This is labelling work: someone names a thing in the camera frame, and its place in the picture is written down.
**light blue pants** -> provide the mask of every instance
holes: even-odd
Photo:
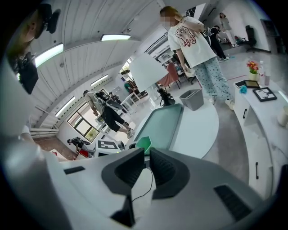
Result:
[[[210,97],[221,97],[232,100],[226,78],[223,76],[216,57],[193,68],[196,77]]]

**green tray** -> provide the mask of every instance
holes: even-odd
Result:
[[[182,113],[182,104],[153,110],[134,141],[137,142],[140,138],[149,136],[151,147],[169,149],[174,135],[177,135]]]

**black cable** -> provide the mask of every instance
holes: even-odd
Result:
[[[145,195],[146,195],[148,192],[150,192],[150,190],[152,189],[152,184],[153,184],[153,174],[152,174],[152,170],[150,170],[150,172],[151,172],[151,176],[152,176],[151,186],[150,186],[150,189],[149,189],[144,195],[142,195],[142,196],[145,196]]]

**black picture frame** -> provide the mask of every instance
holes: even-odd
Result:
[[[273,97],[267,97],[267,98],[263,98],[259,95],[258,91],[263,91],[264,89],[268,90],[268,93],[265,92],[267,95],[272,94]],[[259,101],[261,102],[267,102],[267,101],[272,101],[272,100],[276,100],[277,97],[275,96],[275,94],[271,91],[271,89],[269,89],[268,87],[264,87],[264,88],[256,88],[253,90],[253,92],[255,93],[255,95],[257,96],[257,98],[259,99]]]
[[[245,85],[247,88],[260,88],[259,84],[257,81],[251,81],[251,80],[244,80],[245,81]],[[249,86],[249,82],[254,82],[257,84],[257,86]]]

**drawer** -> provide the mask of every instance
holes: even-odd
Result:
[[[265,138],[257,138],[255,145],[248,153],[249,160],[249,186],[251,186],[263,199],[271,196],[273,183],[273,167],[270,151]]]
[[[247,118],[249,109],[250,105],[248,101],[242,96],[242,94],[239,93],[239,89],[236,89],[234,111],[241,125],[243,125],[245,119]]]

